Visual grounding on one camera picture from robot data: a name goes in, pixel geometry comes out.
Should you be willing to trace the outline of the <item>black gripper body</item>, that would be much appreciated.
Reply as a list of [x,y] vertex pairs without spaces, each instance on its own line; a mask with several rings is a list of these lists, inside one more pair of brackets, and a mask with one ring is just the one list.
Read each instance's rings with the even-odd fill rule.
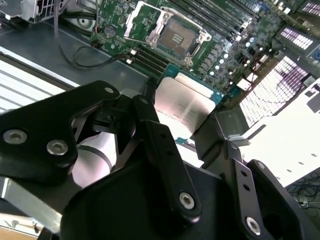
[[137,161],[77,193],[63,212],[63,240],[242,240],[231,191],[214,174],[190,164],[202,206],[189,224],[169,208],[158,171]]

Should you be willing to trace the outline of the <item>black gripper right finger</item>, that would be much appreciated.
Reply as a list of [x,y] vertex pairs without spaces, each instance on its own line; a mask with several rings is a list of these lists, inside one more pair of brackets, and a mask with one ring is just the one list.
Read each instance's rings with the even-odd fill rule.
[[216,115],[194,135],[203,168],[218,175],[219,240],[318,240],[320,231],[295,203],[266,164],[246,163],[240,148],[225,137]]

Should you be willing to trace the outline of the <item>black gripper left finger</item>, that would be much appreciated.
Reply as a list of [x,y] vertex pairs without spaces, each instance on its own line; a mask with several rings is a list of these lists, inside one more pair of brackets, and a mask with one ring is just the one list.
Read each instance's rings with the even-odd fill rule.
[[169,128],[143,95],[129,98],[104,81],[77,87],[0,116],[0,182],[3,201],[47,226],[63,202],[49,186],[64,183],[78,145],[98,132],[116,135],[122,163],[147,161],[164,188],[169,209],[187,223],[202,206]]

